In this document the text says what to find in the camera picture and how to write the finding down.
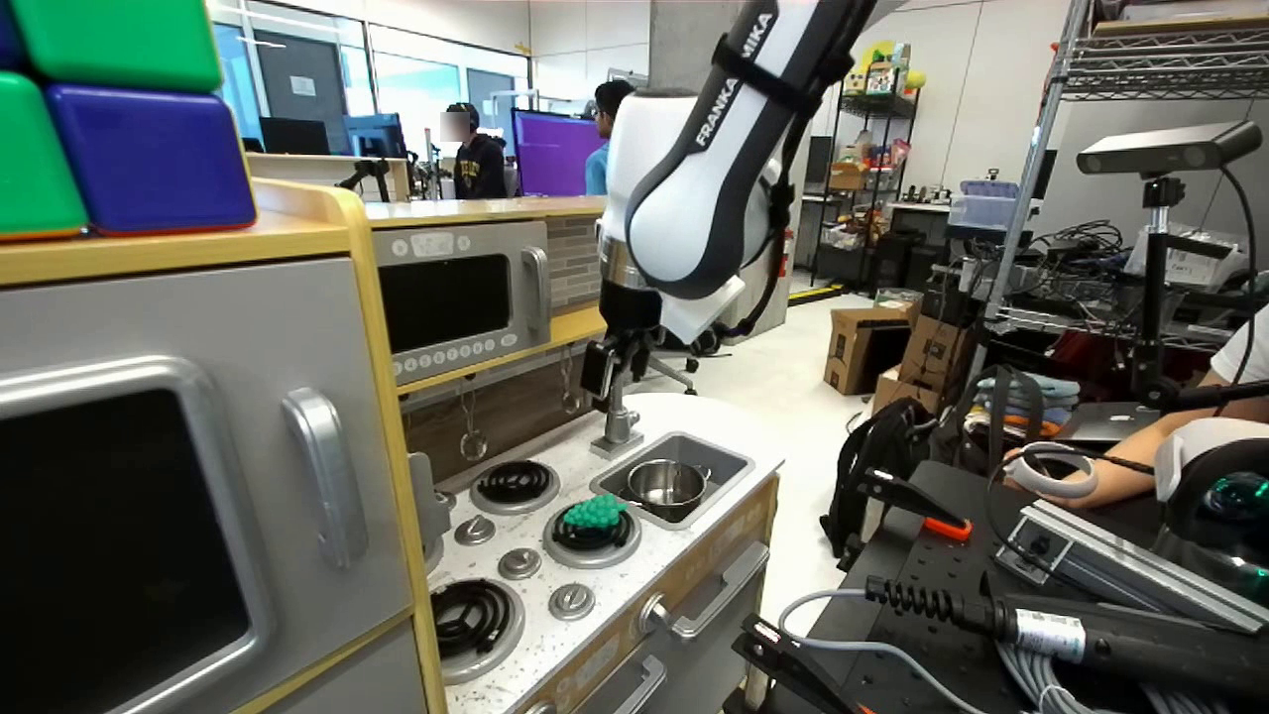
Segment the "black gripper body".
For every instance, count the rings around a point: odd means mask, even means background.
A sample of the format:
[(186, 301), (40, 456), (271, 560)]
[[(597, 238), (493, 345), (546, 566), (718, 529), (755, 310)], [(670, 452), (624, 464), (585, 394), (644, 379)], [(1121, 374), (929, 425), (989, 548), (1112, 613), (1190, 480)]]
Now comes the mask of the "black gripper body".
[(607, 283), (597, 295), (597, 314), (607, 333), (582, 347), (578, 386), (596, 398), (607, 398), (617, 374), (630, 379), (646, 375), (649, 347), (657, 339), (661, 298), (653, 289)]

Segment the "operator forearm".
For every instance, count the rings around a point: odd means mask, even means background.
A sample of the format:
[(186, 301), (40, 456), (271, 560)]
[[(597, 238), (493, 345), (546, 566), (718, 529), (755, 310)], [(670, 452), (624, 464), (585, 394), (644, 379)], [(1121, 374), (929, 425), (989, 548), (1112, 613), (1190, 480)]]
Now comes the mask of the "operator forearm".
[(1190, 456), (1212, 452), (1269, 427), (1266, 402), (1233, 402), (1216, 410), (1167, 411), (1092, 460), (1088, 493), (1067, 494), (1067, 506), (1112, 506), (1133, 494), (1174, 494)]

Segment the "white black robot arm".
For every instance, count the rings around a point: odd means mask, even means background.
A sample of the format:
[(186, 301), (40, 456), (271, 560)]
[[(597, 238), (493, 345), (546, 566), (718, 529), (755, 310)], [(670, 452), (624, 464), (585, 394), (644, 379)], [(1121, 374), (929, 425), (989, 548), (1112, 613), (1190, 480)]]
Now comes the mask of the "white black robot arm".
[(582, 386), (607, 402), (644, 375), (653, 333), (698, 339), (745, 295), (789, 224), (789, 161), (856, 34), (900, 0), (745, 0), (708, 50), (685, 117), (630, 95), (613, 117), (597, 218), (607, 320)]

